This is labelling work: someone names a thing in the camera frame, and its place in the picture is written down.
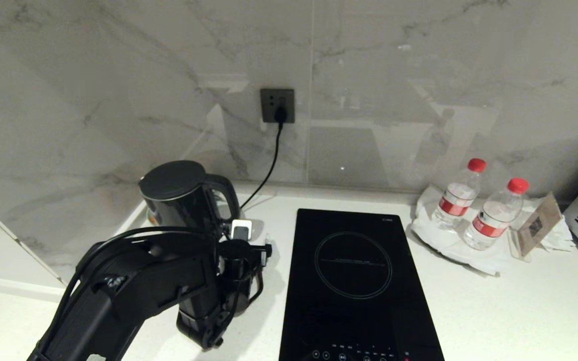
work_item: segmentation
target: robotic arm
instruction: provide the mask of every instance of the robotic arm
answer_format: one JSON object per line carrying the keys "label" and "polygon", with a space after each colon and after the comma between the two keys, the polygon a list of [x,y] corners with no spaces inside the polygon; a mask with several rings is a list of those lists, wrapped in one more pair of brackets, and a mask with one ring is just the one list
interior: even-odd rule
{"label": "robotic arm", "polygon": [[[179,227],[136,229],[96,244],[28,361],[119,360],[142,323],[175,304],[180,332],[204,349],[219,346],[234,314],[262,291],[262,260],[270,255],[270,245],[218,243]],[[254,278],[258,290],[249,299]]]}

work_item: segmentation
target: black cable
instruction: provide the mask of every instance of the black cable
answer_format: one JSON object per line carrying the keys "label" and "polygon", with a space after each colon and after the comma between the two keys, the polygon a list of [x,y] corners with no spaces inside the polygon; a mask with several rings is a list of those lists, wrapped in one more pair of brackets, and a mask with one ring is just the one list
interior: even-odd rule
{"label": "black cable", "polygon": [[94,251],[90,252],[90,254],[87,257],[82,258],[82,260],[80,260],[79,263],[77,264],[77,267],[75,268],[75,273],[73,274],[71,281],[69,281],[68,285],[66,286],[66,290],[64,290],[64,295],[62,295],[62,299],[59,301],[59,304],[57,306],[57,311],[55,311],[55,316],[53,316],[53,320],[51,321],[50,326],[48,326],[48,331],[46,331],[46,336],[44,338],[42,338],[42,340],[39,341],[39,345],[38,345],[39,354],[44,354],[46,352],[46,349],[48,349],[48,345],[50,345],[50,342],[55,337],[55,333],[57,333],[57,329],[60,325],[60,322],[62,322],[62,318],[64,317],[64,311],[66,310],[68,300],[71,298],[71,293],[73,293],[73,290],[75,288],[77,281],[80,279],[80,277],[82,277],[82,274],[83,274],[84,270],[86,269],[86,267],[88,267],[88,265],[90,264],[90,261],[92,261],[96,256],[98,256],[98,254],[101,251],[108,248],[108,246],[110,246],[111,244],[115,244],[116,242],[119,242],[121,240],[129,240],[130,242],[133,242],[134,239],[129,238],[130,236],[138,235],[140,233],[146,233],[146,232],[173,232],[173,233],[203,234],[203,232],[200,231],[199,229],[186,228],[186,227],[138,228],[138,229],[131,229],[130,231],[126,231],[124,233],[121,233],[120,235],[109,238],[108,240],[106,240],[106,242],[99,245],[99,247],[94,249]]}
{"label": "black cable", "polygon": [[257,299],[260,296],[260,293],[262,293],[262,290],[264,288],[264,283],[262,281],[262,268],[259,269],[256,273],[255,273],[255,280],[257,281],[257,291],[255,292],[255,295],[253,295],[250,299],[249,299],[249,304],[251,304],[253,301],[255,301],[255,299]]}
{"label": "black cable", "polygon": [[260,190],[260,188],[263,187],[264,183],[266,183],[266,181],[269,179],[269,176],[271,176],[271,172],[273,172],[273,167],[275,167],[275,161],[278,159],[278,146],[280,145],[280,133],[282,133],[282,126],[284,125],[284,122],[287,119],[286,109],[284,107],[278,107],[278,109],[275,111],[275,115],[273,115],[273,118],[278,122],[278,134],[275,136],[275,153],[273,153],[273,163],[271,163],[271,169],[269,169],[269,173],[266,174],[266,177],[264,178],[262,183],[260,183],[260,185],[257,187],[255,192],[253,192],[253,194],[251,194],[250,197],[248,197],[248,199],[242,204],[242,206],[240,206],[241,210],[244,209],[245,205],[249,203],[249,201]]}

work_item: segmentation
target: electric kettle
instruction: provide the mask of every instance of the electric kettle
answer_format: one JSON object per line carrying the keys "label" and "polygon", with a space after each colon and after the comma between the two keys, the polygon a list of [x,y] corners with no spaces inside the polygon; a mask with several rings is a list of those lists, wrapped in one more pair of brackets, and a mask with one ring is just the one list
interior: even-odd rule
{"label": "electric kettle", "polygon": [[[159,226],[198,228],[220,238],[239,218],[240,207],[229,179],[207,174],[200,163],[177,160],[155,167],[139,181],[139,190]],[[213,191],[224,195],[230,216],[220,215]]]}

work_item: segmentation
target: gray outlet plate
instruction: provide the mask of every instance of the gray outlet plate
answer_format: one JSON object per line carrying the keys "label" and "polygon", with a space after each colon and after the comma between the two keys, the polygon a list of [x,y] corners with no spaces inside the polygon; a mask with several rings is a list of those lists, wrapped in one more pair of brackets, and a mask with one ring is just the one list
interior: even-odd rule
{"label": "gray outlet plate", "polygon": [[287,110],[287,120],[285,123],[296,122],[293,89],[260,89],[260,104],[262,105],[263,122],[277,123],[273,118],[273,115],[280,104],[284,104],[284,107]]}

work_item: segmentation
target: white cabinet edge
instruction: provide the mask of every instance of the white cabinet edge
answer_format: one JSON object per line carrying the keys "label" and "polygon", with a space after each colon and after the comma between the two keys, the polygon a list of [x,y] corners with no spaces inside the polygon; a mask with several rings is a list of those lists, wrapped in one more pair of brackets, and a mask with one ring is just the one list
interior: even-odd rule
{"label": "white cabinet edge", "polygon": [[58,302],[64,294],[64,288],[33,285],[0,278],[0,292],[42,301]]}

